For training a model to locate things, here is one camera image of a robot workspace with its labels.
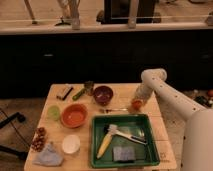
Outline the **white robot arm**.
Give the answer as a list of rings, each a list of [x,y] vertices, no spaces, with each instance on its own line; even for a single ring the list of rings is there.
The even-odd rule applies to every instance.
[[[213,109],[177,91],[166,79],[165,69],[144,70],[135,97],[147,102],[155,92],[186,122],[180,171],[213,171]]]

